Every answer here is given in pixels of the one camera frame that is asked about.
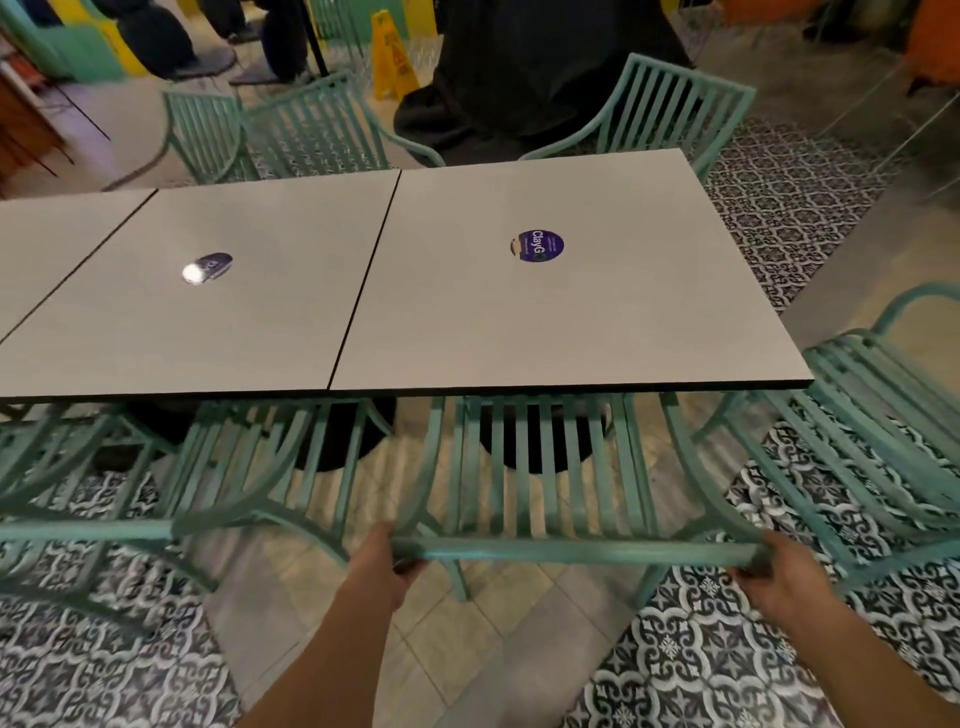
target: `sticker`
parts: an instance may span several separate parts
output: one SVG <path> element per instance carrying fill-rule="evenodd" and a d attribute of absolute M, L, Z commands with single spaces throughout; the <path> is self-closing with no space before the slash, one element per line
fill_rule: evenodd
<path fill-rule="evenodd" d="M 227 268 L 233 263 L 233 256 L 229 253 L 211 253 L 199 257 L 183 269 L 183 279 L 199 285 L 208 280 L 219 278 L 227 272 Z"/>
<path fill-rule="evenodd" d="M 527 231 L 514 238 L 511 252 L 528 263 L 553 260 L 564 251 L 564 239 L 551 231 Z"/>

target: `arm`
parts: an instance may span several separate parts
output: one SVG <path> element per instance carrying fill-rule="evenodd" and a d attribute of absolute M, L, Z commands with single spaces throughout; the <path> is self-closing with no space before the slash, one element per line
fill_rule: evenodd
<path fill-rule="evenodd" d="M 371 529 L 317 634 L 237 728 L 372 725 L 390 617 L 425 566 L 394 573 L 390 531 Z"/>
<path fill-rule="evenodd" d="M 772 574 L 732 570 L 750 603 L 788 637 L 846 728 L 960 726 L 947 702 L 848 607 L 806 547 L 773 531 Z"/>

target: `black pole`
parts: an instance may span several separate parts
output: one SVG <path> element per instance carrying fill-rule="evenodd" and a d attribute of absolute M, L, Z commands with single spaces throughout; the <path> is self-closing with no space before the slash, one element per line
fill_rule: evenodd
<path fill-rule="evenodd" d="M 310 11 L 306 8 L 306 3 L 304 3 L 303 0 L 291 0 L 291 2 L 297 7 L 297 14 L 300 16 L 300 22 L 303 23 L 303 30 L 306 32 L 306 39 L 307 42 L 310 43 L 310 50 L 313 51 L 313 60 L 317 62 L 320 75 L 329 76 L 330 72 L 326 70 L 324 54 L 320 52 L 320 43 L 317 41 L 317 36 L 313 32 L 313 21 L 310 20 Z"/>

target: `hand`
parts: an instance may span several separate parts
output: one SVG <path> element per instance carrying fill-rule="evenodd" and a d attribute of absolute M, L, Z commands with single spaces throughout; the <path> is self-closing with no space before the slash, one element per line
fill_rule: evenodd
<path fill-rule="evenodd" d="M 825 611 L 845 606 L 813 551 L 776 531 L 763 531 L 763 541 L 772 551 L 769 577 L 751 576 L 743 569 L 729 573 L 768 621 L 790 636 Z"/>
<path fill-rule="evenodd" d="M 395 573 L 394 554 L 390 549 L 393 530 L 389 523 L 378 523 L 370 529 L 350 559 L 346 583 L 372 591 L 386 589 L 391 608 L 396 611 L 403 605 L 407 590 L 426 569 L 427 562 L 418 561 L 403 573 Z"/>

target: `white table top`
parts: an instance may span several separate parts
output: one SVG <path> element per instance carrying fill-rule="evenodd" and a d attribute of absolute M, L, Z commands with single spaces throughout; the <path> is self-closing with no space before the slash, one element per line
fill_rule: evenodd
<path fill-rule="evenodd" d="M 152 193 L 134 189 L 0 202 L 0 339 Z"/>
<path fill-rule="evenodd" d="M 557 257 L 511 242 L 552 231 Z M 797 387 L 797 348 L 681 152 L 404 172 L 331 389 Z"/>
<path fill-rule="evenodd" d="M 325 390 L 398 177 L 160 190 L 0 346 L 0 398 Z"/>

